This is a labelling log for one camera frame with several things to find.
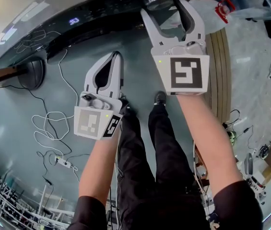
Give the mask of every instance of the black sneaker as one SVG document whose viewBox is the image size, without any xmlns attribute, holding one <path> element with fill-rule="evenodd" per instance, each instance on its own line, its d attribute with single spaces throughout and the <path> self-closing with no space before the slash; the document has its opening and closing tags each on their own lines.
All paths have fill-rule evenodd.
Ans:
<svg viewBox="0 0 271 230">
<path fill-rule="evenodd" d="M 119 100 L 122 102 L 122 107 L 120 110 L 121 115 L 136 115 L 136 111 L 131 108 L 129 101 L 127 100 L 126 96 L 123 96 L 119 98 Z"/>
<path fill-rule="evenodd" d="M 164 91 L 159 91 L 154 97 L 154 105 L 159 104 L 166 106 L 166 93 Z"/>
</svg>

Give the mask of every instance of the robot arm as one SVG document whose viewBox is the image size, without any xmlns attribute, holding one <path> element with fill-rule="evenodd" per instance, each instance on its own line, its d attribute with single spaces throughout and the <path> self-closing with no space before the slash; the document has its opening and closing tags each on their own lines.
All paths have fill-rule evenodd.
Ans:
<svg viewBox="0 0 271 230">
<path fill-rule="evenodd" d="M 111 138 L 122 115 L 118 99 L 123 59 L 115 51 L 101 57 L 87 72 L 79 106 L 74 109 L 74 134 L 92 139 Z"/>
<path fill-rule="evenodd" d="M 151 55 L 167 94 L 201 94 L 208 88 L 210 60 L 205 55 L 204 23 L 186 0 L 177 0 L 176 6 L 187 27 L 185 40 L 181 42 L 177 37 L 166 37 L 155 19 L 145 9 L 141 10 L 153 45 Z"/>
</svg>

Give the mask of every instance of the black pants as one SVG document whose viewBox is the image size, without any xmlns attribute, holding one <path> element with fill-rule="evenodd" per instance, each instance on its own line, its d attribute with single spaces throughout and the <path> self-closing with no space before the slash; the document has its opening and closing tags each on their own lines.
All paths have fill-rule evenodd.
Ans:
<svg viewBox="0 0 271 230">
<path fill-rule="evenodd" d="M 179 200 L 179 196 L 185 196 L 194 182 L 187 157 L 176 141 L 163 105 L 154 106 L 148 126 L 155 148 L 156 179 L 146 160 L 139 120 L 135 115 L 126 115 L 122 119 L 118 147 L 118 167 L 123 172 L 123 176 L 118 176 L 118 215 L 122 229 L 131 229 L 134 218 L 139 215 L 134 211 L 139 206 L 143 212 L 152 204 L 164 204 L 166 199 L 173 201 L 172 196 Z M 196 202 L 201 206 L 198 195 Z"/>
</svg>

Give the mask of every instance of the gray floor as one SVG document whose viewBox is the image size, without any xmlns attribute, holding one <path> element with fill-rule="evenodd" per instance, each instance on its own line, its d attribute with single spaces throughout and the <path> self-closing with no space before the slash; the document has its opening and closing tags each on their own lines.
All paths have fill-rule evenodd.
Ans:
<svg viewBox="0 0 271 230">
<path fill-rule="evenodd" d="M 141 122 L 142 138 L 146 146 L 147 160 L 151 170 L 155 173 L 156 165 L 154 149 L 148 132 L 148 115 L 153 107 L 154 94 L 163 89 L 163 85 L 153 59 L 150 55 L 151 43 L 147 33 L 143 31 L 124 32 L 114 35 L 95 38 L 86 41 L 77 47 L 72 47 L 62 62 L 62 70 L 65 78 L 73 85 L 78 93 L 83 91 L 84 79 L 88 69 L 97 59 L 113 50 L 119 50 L 124 57 L 124 82 L 123 93 L 130 100 Z M 57 65 L 47 68 L 47 75 L 42 87 L 34 94 L 45 99 L 49 111 L 63 111 L 66 115 L 72 115 L 75 95 L 60 77 Z M 11 170 L 11 174 L 17 178 L 17 183 L 27 191 L 36 188 L 43 189 L 42 175 L 45 169 L 42 159 L 36 155 L 36 151 L 45 152 L 47 149 L 38 145 L 33 138 L 35 128 L 31 123 L 34 114 L 45 115 L 40 100 L 34 99 L 25 90 L 0 89 L 0 173 Z M 186 122 L 176 97 L 169 97 L 166 105 L 176 137 L 191 159 L 192 139 L 187 129 Z M 64 121 L 55 124 L 59 136 L 66 130 Z M 68 151 L 58 142 L 49 142 L 38 139 L 43 144 L 52 145 L 63 151 Z M 90 153 L 94 144 L 91 139 L 77 137 L 71 132 L 64 141 L 71 146 L 72 155 Z M 87 156 L 71 159 L 74 166 L 79 168 L 81 174 Z M 54 195 L 75 202 L 78 194 L 78 182 L 71 169 L 57 165 L 52 167 L 46 159 L 49 169 L 47 178 L 54 184 Z M 116 181 L 113 180 L 112 190 L 116 189 Z"/>
<path fill-rule="evenodd" d="M 232 63 L 232 109 L 238 109 L 242 119 L 234 129 L 240 134 L 245 128 L 254 125 L 254 135 L 250 139 L 249 146 L 260 148 L 271 139 L 271 79 L 267 78 L 271 63 L 271 39 L 266 35 L 263 22 L 233 21 L 226 28 Z M 151 43 L 145 31 L 113 34 L 70 48 L 61 65 L 66 79 L 80 93 L 83 90 L 86 72 L 99 57 L 112 50 L 119 50 L 122 53 L 125 60 L 125 86 L 122 91 L 138 110 L 147 160 L 152 172 L 155 173 L 154 149 L 147 122 L 153 107 L 153 96 L 157 90 L 163 89 L 163 86 L 150 55 L 150 48 Z M 75 96 L 61 79 L 57 65 L 48 65 L 45 82 L 34 94 L 45 99 L 49 111 L 73 114 Z M 176 97 L 168 98 L 166 108 L 176 138 L 191 161 L 192 139 Z M 26 190 L 26 195 L 37 201 L 44 187 L 42 175 L 45 168 L 36 151 L 45 152 L 47 149 L 34 141 L 35 127 L 31 117 L 35 114 L 45 115 L 40 100 L 34 99 L 25 90 L 0 89 L 0 173 L 9 170 L 9 175 L 15 177 L 17 184 Z M 73 121 L 70 120 L 69 124 L 71 131 L 64 141 L 71 146 L 73 150 L 71 155 L 90 153 L 94 141 L 75 136 Z M 63 122 L 55 124 L 55 128 L 59 136 L 66 130 Z M 234 147 L 237 157 L 241 160 L 249 151 L 247 139 L 250 132 L 239 137 Z M 43 144 L 68 151 L 58 142 L 38 138 Z M 82 156 L 71 159 L 72 164 L 79 168 L 78 175 L 81 174 L 87 158 Z M 66 209 L 72 210 L 78 195 L 78 182 L 72 170 L 60 165 L 53 167 L 47 159 L 46 166 L 49 170 L 46 177 L 55 187 L 52 198 L 65 198 L 68 201 Z"/>
<path fill-rule="evenodd" d="M 240 122 L 234 130 L 240 135 L 246 128 L 253 127 L 249 147 L 260 149 L 271 141 L 271 39 L 268 38 L 263 22 L 249 22 L 235 19 L 226 27 L 232 68 L 231 109 L 241 113 Z M 237 118 L 232 113 L 231 121 Z M 251 129 L 241 135 L 234 152 L 239 160 L 244 160 Z"/>
</svg>

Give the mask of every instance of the digital display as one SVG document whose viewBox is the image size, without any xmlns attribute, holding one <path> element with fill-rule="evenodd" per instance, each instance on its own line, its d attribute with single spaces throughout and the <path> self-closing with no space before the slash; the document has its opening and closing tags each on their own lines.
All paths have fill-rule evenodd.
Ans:
<svg viewBox="0 0 271 230">
<path fill-rule="evenodd" d="M 73 19 L 71 19 L 70 21 L 69 21 L 69 24 L 70 25 L 74 25 L 74 24 L 76 24 L 76 23 L 78 23 L 80 20 L 78 19 L 78 18 L 73 18 Z"/>
</svg>

